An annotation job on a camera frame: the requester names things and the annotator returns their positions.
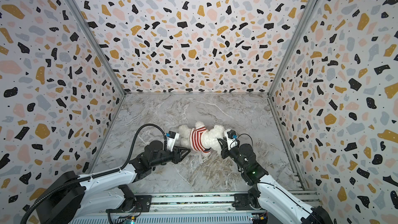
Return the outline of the white plush teddy bear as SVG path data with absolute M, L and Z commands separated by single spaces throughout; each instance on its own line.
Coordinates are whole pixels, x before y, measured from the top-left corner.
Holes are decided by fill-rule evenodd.
M 180 145 L 182 147 L 191 148 L 189 141 L 190 132 L 192 129 L 194 128 L 197 129 L 200 127 L 205 127 L 205 124 L 201 121 L 197 121 L 195 127 L 193 128 L 190 128 L 187 125 L 181 125 L 178 129 L 178 133 L 180 134 Z M 215 125 L 212 129 L 207 129 L 207 132 L 205 132 L 202 135 L 201 138 L 202 144 L 205 146 L 205 148 L 211 148 L 210 152 L 214 150 L 220 153 L 221 148 L 218 143 L 218 139 L 224 138 L 224 131 L 225 128 L 221 125 Z M 204 157 L 208 157 L 210 155 L 210 152 L 209 153 L 203 153 L 201 151 L 196 151 L 196 152 L 200 152 Z

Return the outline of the red white striped sweater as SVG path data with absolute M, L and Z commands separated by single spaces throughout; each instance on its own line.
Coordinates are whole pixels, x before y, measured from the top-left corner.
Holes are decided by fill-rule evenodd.
M 192 129 L 189 136 L 190 146 L 194 151 L 201 151 L 203 153 L 209 153 L 211 148 L 205 148 L 202 144 L 202 135 L 207 132 L 205 127 Z

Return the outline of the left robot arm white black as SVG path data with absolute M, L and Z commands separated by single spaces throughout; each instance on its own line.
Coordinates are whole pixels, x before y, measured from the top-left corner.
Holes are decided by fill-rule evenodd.
M 45 200 L 37 200 L 38 219 L 42 224 L 68 224 L 75 218 L 106 209 L 129 212 L 139 207 L 129 185 L 150 175 L 157 166 L 168 162 L 178 164 L 190 151 L 179 146 L 164 149 L 162 142 L 152 141 L 123 169 L 88 175 L 66 172 L 45 191 Z

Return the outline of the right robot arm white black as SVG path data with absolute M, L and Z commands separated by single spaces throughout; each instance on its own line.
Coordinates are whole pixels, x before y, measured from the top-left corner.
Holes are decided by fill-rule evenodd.
M 265 210 L 283 224 L 331 224 L 329 214 L 322 206 L 312 207 L 283 188 L 256 159 L 250 144 L 228 143 L 218 139 L 221 157 L 229 157 L 237 165 L 243 180 L 251 188 L 243 206 Z

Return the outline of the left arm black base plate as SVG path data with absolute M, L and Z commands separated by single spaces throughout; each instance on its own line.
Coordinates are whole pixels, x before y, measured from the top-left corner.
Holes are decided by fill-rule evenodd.
M 118 208 L 111 208 L 111 213 L 148 213 L 151 207 L 152 195 L 137 195 L 128 198 Z

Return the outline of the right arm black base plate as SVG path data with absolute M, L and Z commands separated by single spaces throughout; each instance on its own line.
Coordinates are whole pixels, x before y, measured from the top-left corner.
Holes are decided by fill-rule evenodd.
M 269 198 L 269 194 L 261 193 L 255 196 L 251 193 L 235 194 L 232 207 L 237 211 L 270 211 L 274 212 L 277 210 L 276 203 Z

